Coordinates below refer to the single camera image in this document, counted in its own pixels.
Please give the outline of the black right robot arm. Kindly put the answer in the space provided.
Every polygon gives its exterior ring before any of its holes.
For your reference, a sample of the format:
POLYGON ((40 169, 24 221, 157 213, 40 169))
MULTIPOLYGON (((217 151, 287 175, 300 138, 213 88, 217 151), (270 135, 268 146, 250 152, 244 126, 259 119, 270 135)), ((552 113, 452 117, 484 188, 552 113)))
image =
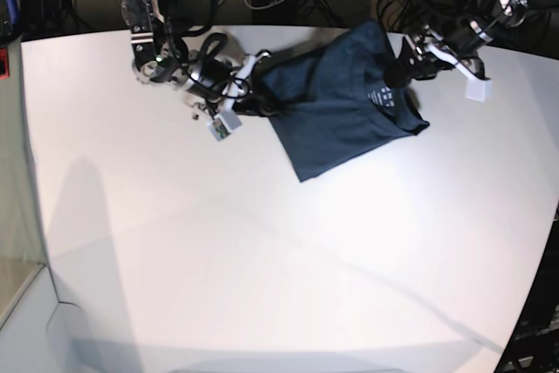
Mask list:
POLYGON ((228 118, 275 115, 278 102, 252 83, 255 66, 269 58, 269 51, 247 54, 240 63, 226 58, 229 38, 212 30, 218 0, 209 0, 209 6, 206 21, 197 25, 180 13, 178 0, 121 0, 136 78, 193 96, 195 115, 224 128, 230 127, 228 118))

